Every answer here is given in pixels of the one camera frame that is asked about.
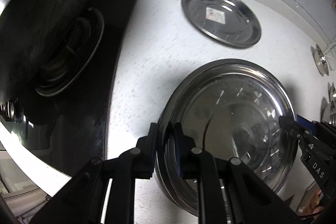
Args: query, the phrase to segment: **robotic arm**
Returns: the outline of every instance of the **robotic arm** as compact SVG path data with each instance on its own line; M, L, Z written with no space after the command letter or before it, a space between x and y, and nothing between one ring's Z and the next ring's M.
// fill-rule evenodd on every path
M328 205L316 224L335 223L336 128L325 122L309 122L298 116L281 117L280 127L299 139L301 161L320 186ZM221 160L195 146L183 134L180 123L170 125L174 137L177 170L181 179L196 179L199 224L300 224L302 219L239 158ZM98 224L107 184L113 179L105 223L134 223L135 179L149 179L154 171L156 124L135 148L118 158L88 162L31 220L31 224ZM223 181L226 200L220 185Z

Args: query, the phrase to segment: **metal tray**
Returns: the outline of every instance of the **metal tray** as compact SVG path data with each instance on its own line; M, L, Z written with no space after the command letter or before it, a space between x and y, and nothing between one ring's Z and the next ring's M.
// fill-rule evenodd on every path
M187 19L199 30L227 45L247 48L261 38L257 17L240 0L182 0Z

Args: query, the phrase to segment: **stove knob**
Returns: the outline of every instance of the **stove knob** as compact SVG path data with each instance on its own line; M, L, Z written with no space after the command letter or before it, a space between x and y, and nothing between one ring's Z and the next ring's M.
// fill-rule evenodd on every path
M14 119L14 115L15 115L14 103L9 102L9 101L7 102L6 114L8 118Z
M6 112L6 103L0 104L0 111Z

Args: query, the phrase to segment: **burner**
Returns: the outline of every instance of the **burner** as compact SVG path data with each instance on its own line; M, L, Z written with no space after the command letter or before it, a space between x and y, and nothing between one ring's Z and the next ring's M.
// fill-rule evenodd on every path
M104 18L99 10L89 8L73 24L61 49L41 67L36 91L44 97L65 90L88 65L104 32Z

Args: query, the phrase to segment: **black stovetop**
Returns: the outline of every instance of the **black stovetop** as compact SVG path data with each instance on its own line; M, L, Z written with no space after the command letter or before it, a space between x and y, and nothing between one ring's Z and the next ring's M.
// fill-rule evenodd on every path
M104 16L100 45L79 78L65 91L42 97L33 86L19 95L29 120L0 121L24 147L59 171L73 176L93 157L105 158L113 81L122 38L136 0L90 0Z

